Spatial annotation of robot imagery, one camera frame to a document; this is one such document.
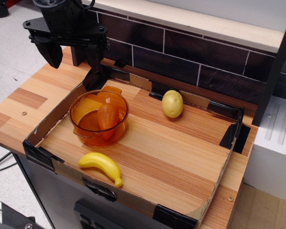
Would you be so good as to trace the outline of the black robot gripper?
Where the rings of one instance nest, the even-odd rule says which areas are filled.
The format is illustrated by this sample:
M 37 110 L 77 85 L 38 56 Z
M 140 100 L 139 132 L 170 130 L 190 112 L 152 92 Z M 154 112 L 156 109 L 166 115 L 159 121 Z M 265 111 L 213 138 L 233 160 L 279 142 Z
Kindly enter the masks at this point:
M 58 69 L 62 61 L 61 45 L 86 47 L 86 57 L 93 73 L 101 70 L 103 51 L 108 49 L 107 27 L 87 14 L 95 4 L 81 0 L 35 0 L 41 18 L 26 20 L 31 42 L 47 63 Z

